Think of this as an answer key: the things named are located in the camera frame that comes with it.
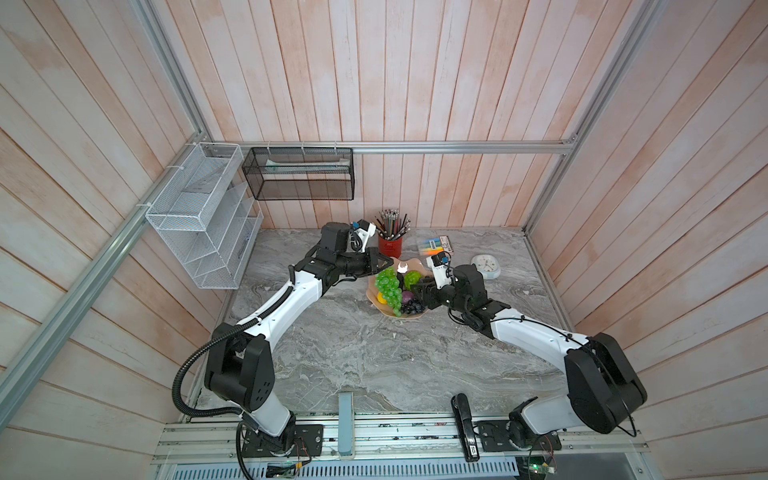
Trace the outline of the bright green bumpy fake fruit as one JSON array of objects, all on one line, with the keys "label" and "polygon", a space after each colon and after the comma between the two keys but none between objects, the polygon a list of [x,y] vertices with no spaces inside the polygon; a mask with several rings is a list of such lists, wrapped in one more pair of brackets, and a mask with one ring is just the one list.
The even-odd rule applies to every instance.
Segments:
[{"label": "bright green bumpy fake fruit", "polygon": [[412,287],[416,285],[422,278],[423,278],[423,275],[421,272],[416,270],[409,270],[404,274],[404,278],[403,278],[404,289],[410,291]]}]

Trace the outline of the green fake grape bunch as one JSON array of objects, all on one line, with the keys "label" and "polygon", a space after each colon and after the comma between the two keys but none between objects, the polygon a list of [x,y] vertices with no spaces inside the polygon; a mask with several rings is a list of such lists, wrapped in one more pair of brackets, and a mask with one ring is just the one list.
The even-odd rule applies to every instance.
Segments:
[{"label": "green fake grape bunch", "polygon": [[401,297],[402,289],[400,287],[400,281],[397,277],[397,272],[394,268],[390,267],[376,275],[374,286],[381,292],[385,298],[388,306],[392,310],[392,314],[395,317],[401,317]]}]

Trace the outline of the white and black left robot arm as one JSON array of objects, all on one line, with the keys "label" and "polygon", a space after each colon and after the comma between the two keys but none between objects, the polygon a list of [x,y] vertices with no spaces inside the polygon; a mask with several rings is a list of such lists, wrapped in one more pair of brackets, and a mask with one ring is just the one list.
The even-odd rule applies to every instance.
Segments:
[{"label": "white and black left robot arm", "polygon": [[289,279],[265,305],[235,325],[217,328],[208,351],[205,387],[234,405],[257,431],[284,434],[292,412],[274,392],[272,348],[295,320],[341,281],[373,276],[393,264],[371,239],[377,227],[366,220],[330,222],[320,240],[289,267]]}]

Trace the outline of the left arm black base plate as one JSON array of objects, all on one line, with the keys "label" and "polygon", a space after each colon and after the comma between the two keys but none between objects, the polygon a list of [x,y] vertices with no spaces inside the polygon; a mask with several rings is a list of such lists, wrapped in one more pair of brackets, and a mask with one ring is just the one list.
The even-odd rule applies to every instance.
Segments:
[{"label": "left arm black base plate", "polygon": [[282,437],[271,437],[261,431],[245,428],[241,436],[241,452],[245,458],[314,458],[322,451],[324,427],[321,424],[299,424],[289,427]]}]

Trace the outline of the dark purple fake grape bunch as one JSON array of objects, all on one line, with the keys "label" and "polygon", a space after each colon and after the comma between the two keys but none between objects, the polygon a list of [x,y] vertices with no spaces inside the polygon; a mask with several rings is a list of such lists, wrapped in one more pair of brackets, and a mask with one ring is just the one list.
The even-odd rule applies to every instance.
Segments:
[{"label": "dark purple fake grape bunch", "polygon": [[421,315],[425,310],[426,308],[423,303],[416,298],[412,298],[408,302],[403,303],[400,309],[404,316]]}]

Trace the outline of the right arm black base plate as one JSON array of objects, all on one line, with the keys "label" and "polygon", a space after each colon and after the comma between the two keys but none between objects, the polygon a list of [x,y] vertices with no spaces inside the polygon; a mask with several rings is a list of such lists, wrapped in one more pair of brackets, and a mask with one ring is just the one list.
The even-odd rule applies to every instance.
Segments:
[{"label": "right arm black base plate", "polygon": [[535,434],[530,429],[512,420],[485,420],[475,426],[485,452],[542,451],[562,449],[562,442],[556,432]]}]

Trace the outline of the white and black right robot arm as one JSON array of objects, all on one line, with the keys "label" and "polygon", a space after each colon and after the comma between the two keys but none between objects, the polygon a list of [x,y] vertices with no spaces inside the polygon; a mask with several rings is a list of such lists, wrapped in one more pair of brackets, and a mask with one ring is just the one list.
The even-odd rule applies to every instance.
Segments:
[{"label": "white and black right robot arm", "polygon": [[426,308],[445,307],[456,323],[525,350],[565,375],[566,393],[529,399],[510,413],[510,435],[519,447],[578,426],[609,434],[632,422],[647,401],[644,385],[612,336],[562,330],[491,299],[472,264],[451,267],[436,257],[427,264],[431,275],[415,285],[415,296]]}]

